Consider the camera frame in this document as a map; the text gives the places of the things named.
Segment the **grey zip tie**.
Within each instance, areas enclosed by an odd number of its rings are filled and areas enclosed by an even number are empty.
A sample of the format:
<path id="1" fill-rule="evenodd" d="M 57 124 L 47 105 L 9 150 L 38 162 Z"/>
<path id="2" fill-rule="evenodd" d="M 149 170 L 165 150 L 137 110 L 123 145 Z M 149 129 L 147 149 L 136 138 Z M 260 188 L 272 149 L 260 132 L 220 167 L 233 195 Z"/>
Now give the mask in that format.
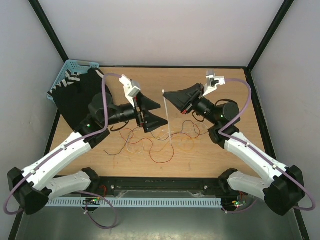
<path id="1" fill-rule="evenodd" d="M 168 136 L 169 136 L 169 143 L 171 147 L 173 146 L 172 144 L 172 131 L 171 131 L 171 125 L 170 125 L 170 119 L 169 119 L 169 111 L 168 111 L 168 106 L 167 106 L 167 100 L 164 96 L 165 90 L 162 89 L 162 96 L 163 96 L 163 101 L 164 101 L 164 107 L 165 107 L 165 114 L 166 114 L 166 120 L 167 120 L 167 128 L 168 128 Z"/>

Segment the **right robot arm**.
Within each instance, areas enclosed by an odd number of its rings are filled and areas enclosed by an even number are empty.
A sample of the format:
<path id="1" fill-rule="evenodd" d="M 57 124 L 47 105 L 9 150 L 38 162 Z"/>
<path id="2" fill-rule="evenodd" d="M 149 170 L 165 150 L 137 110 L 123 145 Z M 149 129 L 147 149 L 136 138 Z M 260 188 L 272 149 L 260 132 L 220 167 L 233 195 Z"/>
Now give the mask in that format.
<path id="1" fill-rule="evenodd" d="M 240 121 L 238 104 L 230 99 L 216 103 L 203 96 L 199 83 L 180 90 L 164 92 L 163 97 L 182 114 L 196 113 L 213 124 L 208 129 L 211 141 L 234 154 L 251 167 L 258 177 L 230 168 L 219 176 L 219 190 L 229 195 L 245 192 L 263 200 L 276 214 L 284 216 L 305 197 L 302 171 L 295 165 L 288 167 L 252 144 L 236 127 Z"/>

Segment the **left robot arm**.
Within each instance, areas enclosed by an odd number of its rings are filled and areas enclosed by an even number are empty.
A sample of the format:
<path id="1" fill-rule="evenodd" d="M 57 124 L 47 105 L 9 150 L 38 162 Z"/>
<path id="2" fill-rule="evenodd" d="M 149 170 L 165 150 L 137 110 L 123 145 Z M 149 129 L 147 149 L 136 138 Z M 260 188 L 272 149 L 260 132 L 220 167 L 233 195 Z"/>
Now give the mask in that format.
<path id="1" fill-rule="evenodd" d="M 142 93 L 134 96 L 131 103 L 122 105 L 114 105 L 108 93 L 96 94 L 88 105 L 88 116 L 66 140 L 35 163 L 24 169 L 14 167 L 7 173 L 10 194 L 20 205 L 20 211 L 32 215 L 52 199 L 78 191 L 96 193 L 100 177 L 90 167 L 72 175 L 56 175 L 107 138 L 109 125 L 136 120 L 145 133 L 167 125 L 166 119 L 150 112 L 159 108 L 160 104 Z"/>

